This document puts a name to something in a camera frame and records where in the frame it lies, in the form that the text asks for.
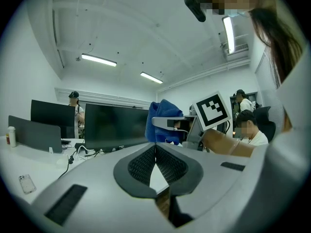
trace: computer monitor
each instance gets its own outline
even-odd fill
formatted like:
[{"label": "computer monitor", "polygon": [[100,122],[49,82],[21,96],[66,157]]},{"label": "computer monitor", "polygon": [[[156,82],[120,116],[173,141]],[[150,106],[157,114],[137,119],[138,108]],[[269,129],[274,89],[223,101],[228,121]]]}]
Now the computer monitor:
[{"label": "computer monitor", "polygon": [[31,102],[31,121],[57,125],[62,138],[74,138],[75,108],[37,100]]},{"label": "computer monitor", "polygon": [[86,104],[86,147],[109,151],[148,142],[147,116],[148,110]]}]

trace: white desk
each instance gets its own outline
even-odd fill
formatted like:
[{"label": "white desk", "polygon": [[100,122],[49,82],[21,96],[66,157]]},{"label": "white desk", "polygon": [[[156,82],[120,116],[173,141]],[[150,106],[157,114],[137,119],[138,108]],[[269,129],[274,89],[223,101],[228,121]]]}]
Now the white desk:
[{"label": "white desk", "polygon": [[[47,151],[32,149],[21,144],[11,148],[10,145],[7,145],[5,136],[0,137],[0,174],[9,192],[23,198],[28,203],[32,203],[46,187],[66,171],[67,165],[58,167],[56,165],[57,160],[63,158],[64,155],[72,155],[75,151],[74,145],[77,142],[83,142],[83,139],[69,140],[73,148],[64,150],[62,154],[54,153],[51,156]],[[80,149],[79,155],[85,155],[83,148]],[[73,164],[69,165],[68,171],[82,162],[83,160],[75,160]],[[36,186],[36,191],[27,195],[24,194],[18,179],[20,175],[24,174],[29,174]],[[168,187],[157,166],[151,174],[150,187],[157,193]]]}]

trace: phone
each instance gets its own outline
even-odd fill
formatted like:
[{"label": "phone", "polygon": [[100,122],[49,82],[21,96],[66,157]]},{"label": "phone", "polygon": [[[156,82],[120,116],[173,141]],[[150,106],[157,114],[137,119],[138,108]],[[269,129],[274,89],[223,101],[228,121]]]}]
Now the phone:
[{"label": "phone", "polygon": [[25,194],[30,194],[36,191],[36,187],[32,179],[30,178],[29,174],[21,175],[19,177],[19,182]]}]

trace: fluorescent light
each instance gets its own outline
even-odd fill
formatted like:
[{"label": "fluorescent light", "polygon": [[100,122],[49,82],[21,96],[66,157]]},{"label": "fluorescent light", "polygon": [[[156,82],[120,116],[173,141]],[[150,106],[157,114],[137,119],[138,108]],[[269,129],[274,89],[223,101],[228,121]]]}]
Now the fluorescent light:
[{"label": "fluorescent light", "polygon": [[154,82],[163,83],[161,80],[158,80],[158,79],[156,79],[155,77],[152,77],[152,76],[150,76],[150,75],[147,74],[147,73],[142,72],[140,75],[141,75],[142,77],[145,77],[145,78],[147,78],[147,79],[150,79],[150,80],[152,80],[152,81],[154,81]]},{"label": "fluorescent light", "polygon": [[95,57],[95,56],[84,54],[84,53],[82,54],[82,59],[103,63],[103,64],[113,66],[113,67],[115,67],[117,65],[117,62],[113,62],[111,60],[106,60],[103,58]]},{"label": "fluorescent light", "polygon": [[235,45],[234,45],[234,34],[230,17],[224,17],[223,23],[225,26],[225,33],[227,35],[228,45],[229,45],[229,53],[234,53]]}]

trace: black cap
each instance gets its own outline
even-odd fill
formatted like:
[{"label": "black cap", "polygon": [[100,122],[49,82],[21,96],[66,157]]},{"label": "black cap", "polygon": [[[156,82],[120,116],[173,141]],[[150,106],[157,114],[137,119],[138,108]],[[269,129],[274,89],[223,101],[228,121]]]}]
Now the black cap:
[{"label": "black cap", "polygon": [[245,92],[243,90],[237,90],[237,95],[238,94],[245,95]]},{"label": "black cap", "polygon": [[79,97],[79,93],[77,91],[73,91],[70,93],[69,97],[77,99]]}]

